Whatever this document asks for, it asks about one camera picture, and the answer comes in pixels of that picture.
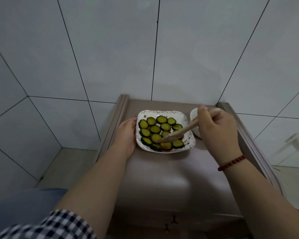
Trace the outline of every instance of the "sliced cucumber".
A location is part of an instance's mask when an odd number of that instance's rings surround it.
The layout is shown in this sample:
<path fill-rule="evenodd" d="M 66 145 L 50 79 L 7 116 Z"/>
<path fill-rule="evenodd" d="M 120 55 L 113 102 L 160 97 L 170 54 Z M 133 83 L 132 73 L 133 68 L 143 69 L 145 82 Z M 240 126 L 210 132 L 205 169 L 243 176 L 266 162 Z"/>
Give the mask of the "sliced cucumber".
<path fill-rule="evenodd" d="M 173 148 L 182 148 L 184 147 L 184 143 L 181 140 L 176 140 L 172 142 L 172 147 Z"/>
<path fill-rule="evenodd" d="M 142 137 L 141 138 L 141 143 L 144 144 L 145 146 L 152 146 L 152 141 L 149 139 L 149 138 L 145 138 L 145 137 Z"/>
<path fill-rule="evenodd" d="M 152 142 L 157 143 L 158 140 L 160 140 L 162 138 L 162 136 L 158 133 L 154 133 L 150 139 L 152 140 Z"/>
<path fill-rule="evenodd" d="M 150 126 L 156 124 L 156 120 L 155 120 L 154 117 L 148 117 L 146 121 L 147 121 L 147 123 L 148 123 Z"/>
<path fill-rule="evenodd" d="M 154 144 L 154 143 L 152 144 L 151 149 L 153 149 L 154 151 L 157 151 L 157 152 L 161 152 L 162 151 L 161 145 Z"/>
<path fill-rule="evenodd" d="M 168 131 L 164 131 L 164 132 L 162 132 L 162 137 L 165 137 L 165 136 L 167 136 L 168 134 L 170 134 L 171 132 L 168 132 Z"/>
<path fill-rule="evenodd" d="M 161 132 L 161 128 L 158 125 L 153 125 L 153 126 L 151 126 L 150 131 L 152 133 L 160 133 Z"/>
<path fill-rule="evenodd" d="M 142 129 L 140 130 L 140 135 L 141 135 L 142 137 L 146 137 L 146 138 L 148 138 L 148 137 L 150 136 L 150 131 L 147 130 L 146 128 L 142 128 Z"/>
<path fill-rule="evenodd" d="M 176 132 L 177 130 L 175 130 L 174 132 Z M 184 135 L 183 136 L 181 136 L 180 138 L 179 138 L 179 140 L 182 140 L 184 138 Z"/>
<path fill-rule="evenodd" d="M 140 128 L 148 128 L 148 127 L 149 127 L 149 124 L 147 123 L 146 120 L 142 119 L 142 120 L 140 120 L 140 121 L 138 122 L 138 126 L 139 126 Z"/>
<path fill-rule="evenodd" d="M 162 124 L 162 123 L 166 123 L 167 122 L 167 117 L 164 117 L 164 116 L 158 116 L 156 117 L 156 120 L 159 124 Z"/>
<path fill-rule="evenodd" d="M 183 126 L 181 124 L 175 124 L 173 126 L 171 126 L 173 128 L 173 130 L 180 130 L 183 128 Z"/>
<path fill-rule="evenodd" d="M 172 148 L 171 142 L 163 142 L 161 143 L 161 147 L 165 151 L 170 151 Z"/>
<path fill-rule="evenodd" d="M 174 118 L 170 117 L 170 118 L 168 118 L 167 123 L 169 125 L 174 125 L 174 124 L 176 124 L 176 120 Z"/>
<path fill-rule="evenodd" d="M 171 130 L 171 125 L 169 125 L 168 123 L 161 124 L 161 130 L 170 131 Z"/>

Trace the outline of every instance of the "person's left hand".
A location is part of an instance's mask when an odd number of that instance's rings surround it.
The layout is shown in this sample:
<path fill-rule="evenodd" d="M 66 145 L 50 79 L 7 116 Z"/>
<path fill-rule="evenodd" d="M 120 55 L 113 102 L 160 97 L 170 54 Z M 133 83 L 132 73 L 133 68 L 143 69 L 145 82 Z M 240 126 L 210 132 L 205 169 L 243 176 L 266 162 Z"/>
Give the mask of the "person's left hand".
<path fill-rule="evenodd" d="M 118 146 L 121 151 L 125 151 L 129 158 L 136 147 L 136 117 L 123 121 L 115 132 L 113 145 Z"/>

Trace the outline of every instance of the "gingham fabric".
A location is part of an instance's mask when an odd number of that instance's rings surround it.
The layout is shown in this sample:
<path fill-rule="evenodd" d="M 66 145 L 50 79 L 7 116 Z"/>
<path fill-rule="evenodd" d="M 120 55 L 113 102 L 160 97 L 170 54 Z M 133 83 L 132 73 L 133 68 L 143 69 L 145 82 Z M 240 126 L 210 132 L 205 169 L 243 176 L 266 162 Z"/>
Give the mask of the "gingham fabric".
<path fill-rule="evenodd" d="M 37 226 L 13 225 L 0 231 L 0 239 L 96 239 L 92 228 L 77 214 L 55 210 Z"/>

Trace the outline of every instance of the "bracelet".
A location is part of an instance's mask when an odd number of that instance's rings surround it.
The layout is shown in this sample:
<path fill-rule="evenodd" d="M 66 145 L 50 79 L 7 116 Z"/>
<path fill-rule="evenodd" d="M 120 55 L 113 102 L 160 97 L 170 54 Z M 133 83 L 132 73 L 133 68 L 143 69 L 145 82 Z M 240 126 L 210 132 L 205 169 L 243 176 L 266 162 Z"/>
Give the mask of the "bracelet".
<path fill-rule="evenodd" d="M 234 159 L 234 160 L 231 160 L 230 162 L 228 162 L 227 164 L 223 165 L 223 166 L 220 166 L 218 168 L 218 171 L 223 171 L 227 168 L 229 168 L 230 166 L 233 166 L 234 164 L 237 164 L 239 163 L 240 161 L 244 160 L 246 157 L 244 155 Z"/>

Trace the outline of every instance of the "forearm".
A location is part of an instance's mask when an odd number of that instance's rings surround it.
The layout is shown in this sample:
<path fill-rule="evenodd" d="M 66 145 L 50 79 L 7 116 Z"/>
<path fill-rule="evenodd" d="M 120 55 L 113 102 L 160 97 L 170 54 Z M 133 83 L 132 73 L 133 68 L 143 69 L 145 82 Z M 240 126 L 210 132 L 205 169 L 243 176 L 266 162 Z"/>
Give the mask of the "forearm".
<path fill-rule="evenodd" d="M 84 218 L 98 239 L 105 237 L 127 155 L 112 146 L 95 166 L 70 189 L 55 209 L 70 210 Z"/>
<path fill-rule="evenodd" d="M 299 212 L 247 159 L 224 173 L 255 238 L 299 238 Z"/>

